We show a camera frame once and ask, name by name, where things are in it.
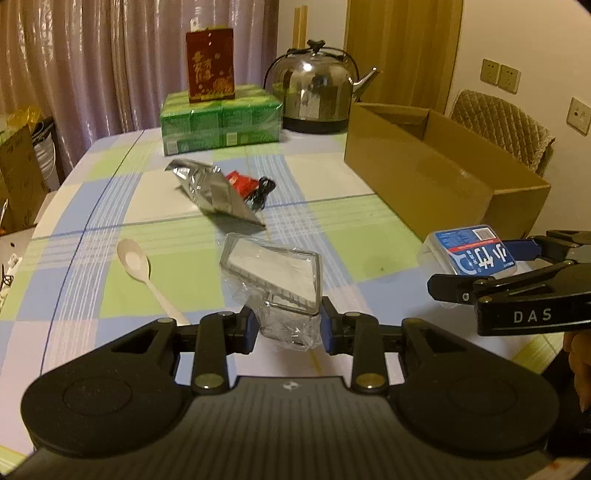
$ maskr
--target green packaged box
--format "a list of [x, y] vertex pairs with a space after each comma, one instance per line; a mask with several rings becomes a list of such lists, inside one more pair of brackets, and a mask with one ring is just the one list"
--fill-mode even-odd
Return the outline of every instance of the green packaged box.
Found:
[[164, 154], [276, 142], [281, 115], [281, 102], [257, 85], [237, 85], [235, 99], [211, 102], [171, 93], [160, 113]]

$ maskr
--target screw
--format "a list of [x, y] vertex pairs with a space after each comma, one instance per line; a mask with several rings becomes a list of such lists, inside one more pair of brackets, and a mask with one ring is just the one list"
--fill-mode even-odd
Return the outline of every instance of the screw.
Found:
[[195, 385], [206, 390], [221, 387], [223, 385], [223, 377], [219, 374], [200, 374], [195, 377]]
[[357, 383], [361, 388], [367, 388], [368, 390], [371, 390], [373, 388], [383, 387], [386, 383], [386, 379], [380, 374], [361, 374], [357, 376], [355, 383]]

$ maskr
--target spoon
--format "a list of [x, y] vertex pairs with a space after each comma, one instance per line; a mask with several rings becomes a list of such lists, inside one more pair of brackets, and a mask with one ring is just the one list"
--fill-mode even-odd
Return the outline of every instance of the spoon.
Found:
[[122, 238], [119, 240], [117, 243], [117, 256], [130, 277], [145, 283], [148, 286], [152, 295], [154, 295], [154, 298], [156, 298], [160, 306], [166, 312], [166, 315], [176, 319], [178, 325], [191, 325], [191, 323], [185, 318], [185, 315], [178, 311], [177, 308], [170, 303], [150, 281], [150, 263], [148, 262], [148, 257], [137, 242], [134, 242], [129, 238]]

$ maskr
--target table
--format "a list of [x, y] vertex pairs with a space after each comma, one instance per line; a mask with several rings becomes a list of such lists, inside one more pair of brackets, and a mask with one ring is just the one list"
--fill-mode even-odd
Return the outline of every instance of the table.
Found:
[[[256, 236], [321, 253], [324, 294], [340, 311], [375, 315], [400, 325], [421, 317], [507, 358], [541, 370], [560, 349], [560, 335], [480, 338], [473, 309], [432, 301], [417, 268], [421, 241], [343, 162], [346, 135], [285, 132], [276, 144], [180, 155], [277, 182]], [[197, 323], [241, 307], [220, 277], [225, 233], [248, 233], [231, 218], [203, 216], [164, 167], [159, 129], [108, 137], [92, 145], [57, 192], [33, 234], [0, 312], [0, 471], [31, 452], [20, 419], [26, 387], [77, 356], [134, 330], [163, 311], [116, 258], [132, 238], [150, 258], [154, 284]], [[228, 358], [236, 375], [343, 375], [350, 357], [281, 349], [259, 336], [248, 356]], [[388, 354], [390, 382], [402, 381]], [[188, 384], [189, 354], [177, 381]]]

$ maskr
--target pink curtain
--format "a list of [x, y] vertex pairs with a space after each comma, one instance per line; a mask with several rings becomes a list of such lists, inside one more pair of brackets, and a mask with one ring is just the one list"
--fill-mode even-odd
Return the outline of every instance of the pink curtain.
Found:
[[38, 105], [57, 124], [67, 173], [94, 141], [158, 126], [186, 89], [184, 34], [234, 29], [238, 83], [261, 83], [275, 57], [278, 0], [0, 0], [0, 114]]

